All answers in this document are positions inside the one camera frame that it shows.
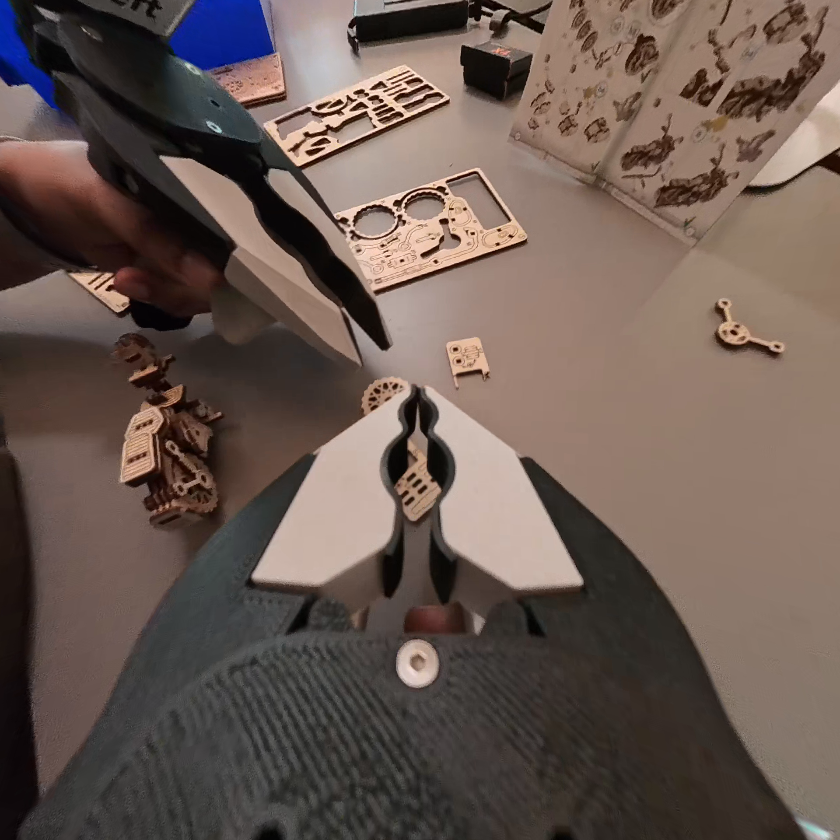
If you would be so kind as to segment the wooden model vehicle assembly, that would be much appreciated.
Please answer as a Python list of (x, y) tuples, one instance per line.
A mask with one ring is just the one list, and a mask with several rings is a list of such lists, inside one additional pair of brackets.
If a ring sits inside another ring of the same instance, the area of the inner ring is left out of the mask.
[(119, 337), (112, 357), (133, 367), (129, 383), (145, 396), (123, 434), (120, 483), (147, 489), (143, 505), (155, 528), (184, 527), (209, 517), (219, 495), (208, 453), (213, 424), (224, 413), (188, 397), (183, 384), (170, 383), (167, 372), (175, 357), (159, 354), (143, 335)]

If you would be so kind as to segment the wooden sheet round holes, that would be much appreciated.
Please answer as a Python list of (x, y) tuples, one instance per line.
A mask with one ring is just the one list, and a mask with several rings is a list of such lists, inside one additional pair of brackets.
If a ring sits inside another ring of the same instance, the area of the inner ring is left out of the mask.
[[(498, 206), (502, 224), (483, 225), (469, 201), (454, 192), (457, 182), (470, 180)], [(374, 294), (528, 241), (478, 167), (352, 206), (335, 218)]]

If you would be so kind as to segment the square wooden card piece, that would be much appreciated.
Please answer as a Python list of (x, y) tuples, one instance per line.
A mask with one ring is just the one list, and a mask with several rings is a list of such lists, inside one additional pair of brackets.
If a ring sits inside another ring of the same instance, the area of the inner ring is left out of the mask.
[(483, 382), (490, 378), (490, 367), (480, 338), (453, 340), (446, 343), (445, 349), (456, 390), (459, 390), (460, 380), (468, 375), (480, 375)]

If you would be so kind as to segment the person's left hand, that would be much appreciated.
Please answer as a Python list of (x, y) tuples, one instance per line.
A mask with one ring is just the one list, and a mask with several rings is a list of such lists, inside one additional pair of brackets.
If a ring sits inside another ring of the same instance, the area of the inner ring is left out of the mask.
[(94, 171), (77, 141), (2, 138), (2, 289), (60, 265), (112, 274), (118, 294), (179, 319), (211, 310), (224, 273)]

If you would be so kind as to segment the blue box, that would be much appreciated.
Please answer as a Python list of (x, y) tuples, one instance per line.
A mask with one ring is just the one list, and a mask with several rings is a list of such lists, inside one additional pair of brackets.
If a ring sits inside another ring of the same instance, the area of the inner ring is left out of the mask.
[[(260, 1), (199, 1), (171, 38), (175, 53), (211, 70), (275, 52), (270, 21)], [(54, 86), (29, 57), (8, 1), (1, 2), (2, 89), (30, 87), (55, 108)]]

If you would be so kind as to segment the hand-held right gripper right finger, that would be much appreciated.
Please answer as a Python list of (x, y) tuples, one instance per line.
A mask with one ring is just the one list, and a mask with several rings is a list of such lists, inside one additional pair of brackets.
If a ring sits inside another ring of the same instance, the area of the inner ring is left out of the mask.
[(430, 386), (420, 388), (427, 469), (440, 487), (429, 573), (438, 600), (480, 634), (491, 610), (576, 597), (584, 581), (520, 454)]

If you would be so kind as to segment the white curved object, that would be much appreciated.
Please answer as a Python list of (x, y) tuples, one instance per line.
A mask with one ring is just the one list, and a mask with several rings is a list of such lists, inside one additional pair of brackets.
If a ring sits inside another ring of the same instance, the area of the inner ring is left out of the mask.
[(839, 85), (835, 85), (752, 179), (749, 189), (782, 186), (838, 149)]

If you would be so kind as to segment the black power adapter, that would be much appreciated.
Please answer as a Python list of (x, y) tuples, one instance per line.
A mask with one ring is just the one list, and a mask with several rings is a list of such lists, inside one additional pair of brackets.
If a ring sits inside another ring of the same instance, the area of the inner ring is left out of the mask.
[(467, 25), (470, 1), (355, 1), (348, 36), (352, 43), (432, 35)]

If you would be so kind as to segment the small wooden gear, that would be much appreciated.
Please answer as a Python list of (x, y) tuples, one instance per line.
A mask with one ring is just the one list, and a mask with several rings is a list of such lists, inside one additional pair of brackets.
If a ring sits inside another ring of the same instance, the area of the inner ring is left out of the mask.
[(387, 376), (374, 380), (362, 394), (360, 402), (362, 416), (369, 416), (374, 410), (393, 399), (394, 396), (409, 391), (411, 387), (408, 381), (397, 376)]

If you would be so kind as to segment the small black box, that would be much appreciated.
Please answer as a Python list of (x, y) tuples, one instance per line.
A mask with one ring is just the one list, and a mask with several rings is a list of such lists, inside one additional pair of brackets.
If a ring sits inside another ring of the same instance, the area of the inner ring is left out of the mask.
[(464, 84), (505, 100), (524, 89), (532, 64), (532, 52), (488, 40), (463, 44), (459, 53)]

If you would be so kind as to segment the small pale wooden sheet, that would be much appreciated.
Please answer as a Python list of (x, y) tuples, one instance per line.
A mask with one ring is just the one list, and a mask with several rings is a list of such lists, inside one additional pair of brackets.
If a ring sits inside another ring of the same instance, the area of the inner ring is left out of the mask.
[(119, 318), (130, 312), (130, 299), (118, 292), (114, 285), (114, 274), (107, 271), (70, 271), (67, 273), (80, 288), (96, 298), (104, 307)]

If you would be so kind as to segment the slotted wooden grid piece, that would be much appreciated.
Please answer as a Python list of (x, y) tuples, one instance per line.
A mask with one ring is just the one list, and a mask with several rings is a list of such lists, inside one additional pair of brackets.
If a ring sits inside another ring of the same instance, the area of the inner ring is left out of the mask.
[(395, 483), (405, 518), (419, 522), (429, 513), (441, 494), (440, 485), (431, 476), (425, 453), (410, 438), (407, 441), (408, 467)]

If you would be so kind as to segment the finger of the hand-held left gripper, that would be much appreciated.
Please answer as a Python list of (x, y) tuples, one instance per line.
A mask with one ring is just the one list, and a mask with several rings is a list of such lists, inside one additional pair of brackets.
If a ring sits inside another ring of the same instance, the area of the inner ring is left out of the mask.
[(272, 197), (262, 221), (278, 245), (301, 263), (316, 288), (341, 306), (381, 350), (392, 337), (362, 268), (327, 204), (278, 146), (264, 146)]
[(354, 321), (314, 286), (263, 224), (263, 209), (272, 197), (266, 173), (243, 186), (198, 161), (161, 160), (233, 244), (224, 268), (226, 284), (213, 294), (216, 330), (231, 343), (244, 343), (265, 322), (279, 322), (321, 354), (360, 366)]

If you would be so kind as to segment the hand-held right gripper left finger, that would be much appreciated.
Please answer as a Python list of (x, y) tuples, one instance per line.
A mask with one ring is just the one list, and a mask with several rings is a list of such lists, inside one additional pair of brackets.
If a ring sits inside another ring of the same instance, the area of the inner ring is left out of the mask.
[(403, 503), (418, 388), (409, 385), (321, 446), (251, 575), (258, 588), (343, 604), (392, 598), (404, 566)]

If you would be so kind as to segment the dark brown wooden sheet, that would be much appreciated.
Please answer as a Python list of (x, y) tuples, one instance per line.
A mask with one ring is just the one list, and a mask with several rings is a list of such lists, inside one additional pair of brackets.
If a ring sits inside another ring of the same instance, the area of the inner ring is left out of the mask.
[(246, 108), (283, 101), (287, 97), (282, 61), (277, 52), (213, 68), (206, 73)]

